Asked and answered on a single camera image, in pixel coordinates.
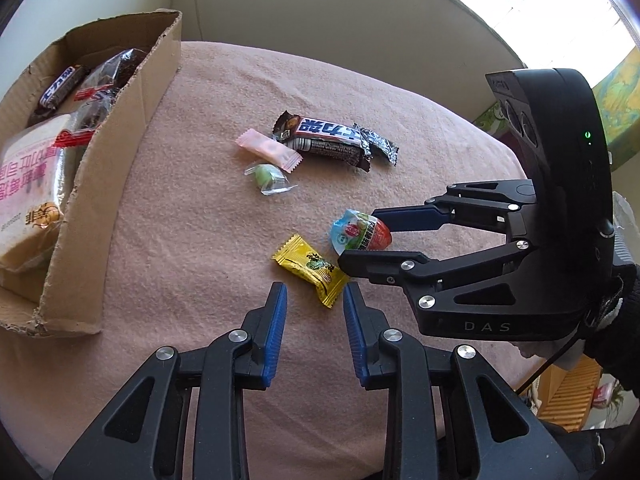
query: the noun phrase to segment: blue silicone fingertip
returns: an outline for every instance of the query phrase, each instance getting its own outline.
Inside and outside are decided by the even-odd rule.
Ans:
[[[262,369],[262,385],[265,388],[271,386],[271,380],[276,375],[278,368],[278,358],[280,356],[280,345],[284,332],[284,323],[287,317],[287,286],[282,285],[276,298],[271,324],[264,345],[264,367]]]
[[[356,377],[360,380],[361,386],[366,386],[369,380],[369,369],[367,368],[367,347],[364,343],[364,334],[360,325],[360,319],[356,312],[356,305],[351,289],[347,286],[344,289],[342,307],[344,309],[344,320],[347,324],[349,334],[349,346],[351,347],[351,357],[353,359],[353,369]]]

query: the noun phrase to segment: wooden slat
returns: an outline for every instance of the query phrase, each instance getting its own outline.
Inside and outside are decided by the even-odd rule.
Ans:
[[[540,409],[538,418],[567,431],[580,430],[589,415],[593,391],[599,381],[600,365],[583,355],[578,365],[562,379],[549,402]]]

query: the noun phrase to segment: wall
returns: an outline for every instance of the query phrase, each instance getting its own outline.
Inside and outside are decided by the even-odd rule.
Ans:
[[[24,0],[0,36],[0,98],[44,48],[70,28],[171,0]]]
[[[319,59],[424,95],[468,120],[495,99],[486,72],[522,67],[452,0],[172,0],[183,38]]]
[[[626,198],[640,222],[640,153],[611,173],[613,189]]]

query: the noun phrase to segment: packaged bread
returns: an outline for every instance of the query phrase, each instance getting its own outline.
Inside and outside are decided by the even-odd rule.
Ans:
[[[53,252],[76,170],[77,150],[55,145],[69,119],[32,126],[0,151],[0,268],[31,269]]]

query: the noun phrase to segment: pink blanket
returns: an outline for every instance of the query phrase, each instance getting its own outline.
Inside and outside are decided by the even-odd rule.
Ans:
[[[228,44],[185,43],[182,55],[120,203],[104,331],[75,340],[0,332],[2,421],[25,452],[55,468],[156,348],[208,345],[262,306],[279,280],[289,287],[289,314],[278,375],[266,392],[245,395],[252,478],[363,478],[382,468],[386,394],[358,384],[342,297],[332,310],[322,306],[314,288],[271,255],[298,232],[335,258],[327,232],[346,208],[419,204],[453,182],[521,178],[522,170],[507,147],[452,112],[366,76]],[[262,196],[242,175],[254,157],[234,139],[250,127],[267,134],[285,108],[378,131],[398,143],[398,166],[378,157],[363,173],[307,156],[290,176],[299,184],[295,190]],[[448,258],[503,242],[499,235],[446,226],[396,234],[392,248]],[[68,279],[73,286],[74,277]],[[361,286],[392,326],[417,335],[401,289]],[[459,343],[421,339],[443,349]],[[508,343],[473,345],[512,384],[533,368]]]

